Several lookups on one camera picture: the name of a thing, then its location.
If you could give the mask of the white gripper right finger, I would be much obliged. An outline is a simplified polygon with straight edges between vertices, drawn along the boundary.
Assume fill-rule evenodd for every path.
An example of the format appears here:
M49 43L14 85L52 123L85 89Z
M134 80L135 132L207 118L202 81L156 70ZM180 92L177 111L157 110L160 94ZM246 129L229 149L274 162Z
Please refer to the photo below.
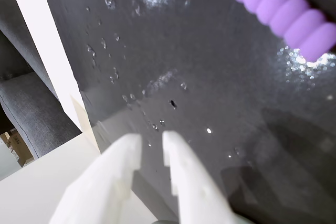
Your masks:
M179 223L242 223L186 140L176 131L162 134L164 165L170 168Z

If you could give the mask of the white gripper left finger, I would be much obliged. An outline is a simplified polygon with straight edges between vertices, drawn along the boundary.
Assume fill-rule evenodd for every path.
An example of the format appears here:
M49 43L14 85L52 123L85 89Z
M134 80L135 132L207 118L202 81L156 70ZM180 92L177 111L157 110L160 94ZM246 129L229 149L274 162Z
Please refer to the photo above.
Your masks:
M120 137L66 188L49 222L120 223L141 156L141 135Z

